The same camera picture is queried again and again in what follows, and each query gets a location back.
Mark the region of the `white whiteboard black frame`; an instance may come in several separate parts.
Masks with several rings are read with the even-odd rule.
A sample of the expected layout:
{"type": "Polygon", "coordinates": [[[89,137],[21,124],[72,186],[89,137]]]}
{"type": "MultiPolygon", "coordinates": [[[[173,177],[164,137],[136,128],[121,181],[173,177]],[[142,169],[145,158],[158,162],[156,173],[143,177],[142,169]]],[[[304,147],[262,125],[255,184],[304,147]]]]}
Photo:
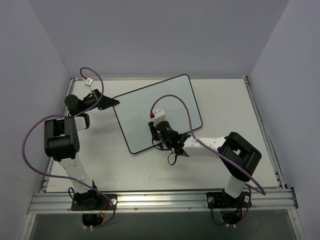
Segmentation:
{"type": "Polygon", "coordinates": [[[179,133],[202,127],[203,121],[191,80],[183,74],[166,80],[125,80],[114,97],[122,134],[131,154],[151,148],[150,110],[162,108],[166,120],[179,133]]]}

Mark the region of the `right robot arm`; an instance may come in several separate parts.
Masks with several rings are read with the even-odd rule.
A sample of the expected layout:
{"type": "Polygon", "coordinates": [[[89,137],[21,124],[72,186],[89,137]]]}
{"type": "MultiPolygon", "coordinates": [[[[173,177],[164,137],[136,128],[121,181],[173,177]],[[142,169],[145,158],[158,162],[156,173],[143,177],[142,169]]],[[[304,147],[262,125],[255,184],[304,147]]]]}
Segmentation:
{"type": "Polygon", "coordinates": [[[176,157],[219,157],[230,173],[222,193],[223,203],[234,206],[240,201],[244,186],[251,180],[262,154],[240,134],[231,132],[225,137],[195,138],[173,130],[168,121],[148,123],[151,141],[160,141],[176,157]]]}

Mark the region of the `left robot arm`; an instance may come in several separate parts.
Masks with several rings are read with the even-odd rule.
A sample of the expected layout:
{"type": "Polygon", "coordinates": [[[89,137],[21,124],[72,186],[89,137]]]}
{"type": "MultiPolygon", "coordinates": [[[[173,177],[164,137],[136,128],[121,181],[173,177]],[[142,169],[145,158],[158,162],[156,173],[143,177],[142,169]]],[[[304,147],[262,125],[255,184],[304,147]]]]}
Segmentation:
{"type": "Polygon", "coordinates": [[[65,170],[64,179],[73,185],[74,201],[83,199],[83,204],[90,210],[100,206],[101,197],[97,187],[87,174],[80,157],[79,131],[90,127],[90,117],[86,111],[97,108],[102,111],[118,105],[116,99],[107,97],[94,89],[82,100],[70,94],[64,99],[69,116],[44,122],[44,151],[65,170]]]}

